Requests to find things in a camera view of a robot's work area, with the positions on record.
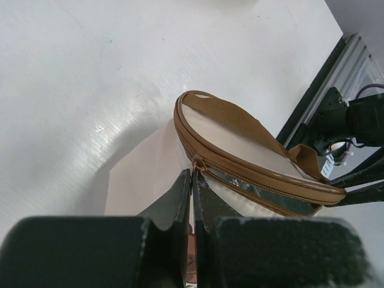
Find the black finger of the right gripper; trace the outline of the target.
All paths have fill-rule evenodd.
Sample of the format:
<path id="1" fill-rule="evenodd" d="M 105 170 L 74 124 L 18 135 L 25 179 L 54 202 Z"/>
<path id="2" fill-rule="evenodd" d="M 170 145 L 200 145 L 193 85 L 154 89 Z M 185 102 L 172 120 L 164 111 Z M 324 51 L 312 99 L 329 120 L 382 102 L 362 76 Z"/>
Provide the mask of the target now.
<path id="1" fill-rule="evenodd" d="M 334 187 L 348 188 L 383 180 L 383 157 L 366 159 L 351 172 L 331 181 Z"/>
<path id="2" fill-rule="evenodd" d="M 374 203 L 383 201 L 383 183 L 378 182 L 364 186 L 362 188 L 347 192 L 343 200 L 337 204 L 329 205 L 329 208 L 337 206 L 349 206 L 364 203 Z"/>

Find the beige round mesh laundry bag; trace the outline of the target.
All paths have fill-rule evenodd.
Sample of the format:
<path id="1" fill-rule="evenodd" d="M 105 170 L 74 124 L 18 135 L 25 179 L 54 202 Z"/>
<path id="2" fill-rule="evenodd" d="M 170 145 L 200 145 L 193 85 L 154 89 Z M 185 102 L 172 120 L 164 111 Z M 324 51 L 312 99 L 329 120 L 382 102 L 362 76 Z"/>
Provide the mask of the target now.
<path id="1" fill-rule="evenodd" d="M 346 196 L 321 174 L 313 149 L 286 149 L 239 106 L 187 91 L 173 118 L 111 169 L 105 213 L 144 211 L 183 170 L 201 173 L 203 187 L 246 217 L 312 216 Z"/>

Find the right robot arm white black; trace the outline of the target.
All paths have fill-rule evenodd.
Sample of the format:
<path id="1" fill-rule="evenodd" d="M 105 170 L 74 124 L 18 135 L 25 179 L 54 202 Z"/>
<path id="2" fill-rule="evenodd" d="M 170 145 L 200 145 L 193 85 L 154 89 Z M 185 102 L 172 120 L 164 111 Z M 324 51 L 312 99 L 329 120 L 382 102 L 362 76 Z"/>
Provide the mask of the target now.
<path id="1" fill-rule="evenodd" d="M 336 188 L 365 185 L 348 192 L 337 206 L 383 201 L 383 94 L 361 97 L 370 88 L 382 89 L 383 85 L 374 83 L 364 86 L 347 107 L 321 111 L 312 126 L 321 138 L 331 144 L 339 141 L 358 149 L 378 147 L 352 171 L 331 181 Z"/>

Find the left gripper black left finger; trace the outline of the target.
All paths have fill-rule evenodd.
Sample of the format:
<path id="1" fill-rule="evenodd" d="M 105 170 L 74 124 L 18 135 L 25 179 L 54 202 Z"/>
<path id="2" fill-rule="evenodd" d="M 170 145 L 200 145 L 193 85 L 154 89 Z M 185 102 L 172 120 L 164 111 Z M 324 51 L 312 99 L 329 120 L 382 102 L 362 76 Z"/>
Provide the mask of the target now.
<path id="1" fill-rule="evenodd" d="M 28 217 L 1 245 L 2 287 L 184 287 L 189 170 L 137 216 Z"/>

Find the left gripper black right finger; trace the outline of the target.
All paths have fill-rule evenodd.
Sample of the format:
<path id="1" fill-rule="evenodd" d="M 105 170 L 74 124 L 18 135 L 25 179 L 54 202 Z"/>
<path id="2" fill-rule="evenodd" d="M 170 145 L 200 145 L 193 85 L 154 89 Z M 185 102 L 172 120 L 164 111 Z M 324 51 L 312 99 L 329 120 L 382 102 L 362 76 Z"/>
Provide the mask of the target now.
<path id="1" fill-rule="evenodd" d="M 324 217 L 243 217 L 191 178 L 198 287 L 382 287 L 357 231 Z"/>

